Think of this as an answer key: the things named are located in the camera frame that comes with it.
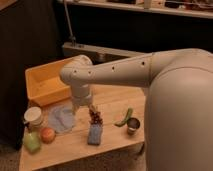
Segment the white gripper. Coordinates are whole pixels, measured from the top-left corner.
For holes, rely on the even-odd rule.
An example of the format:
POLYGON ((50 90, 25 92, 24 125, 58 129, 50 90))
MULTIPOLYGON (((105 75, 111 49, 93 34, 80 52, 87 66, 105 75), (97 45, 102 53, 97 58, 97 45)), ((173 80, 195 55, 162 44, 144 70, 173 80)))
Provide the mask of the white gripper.
POLYGON ((71 87, 71 99, 75 110, 82 106, 90 106, 93 102, 93 95, 88 84, 71 87))

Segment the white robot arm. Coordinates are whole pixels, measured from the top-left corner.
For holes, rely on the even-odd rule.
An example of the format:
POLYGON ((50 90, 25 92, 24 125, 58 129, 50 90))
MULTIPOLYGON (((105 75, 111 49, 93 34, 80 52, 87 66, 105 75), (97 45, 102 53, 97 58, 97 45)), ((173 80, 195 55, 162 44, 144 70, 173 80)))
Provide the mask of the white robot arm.
POLYGON ((85 55, 60 71, 72 100, 91 101, 92 84, 146 87, 148 171, 213 171, 213 53, 178 49, 94 65, 85 55))

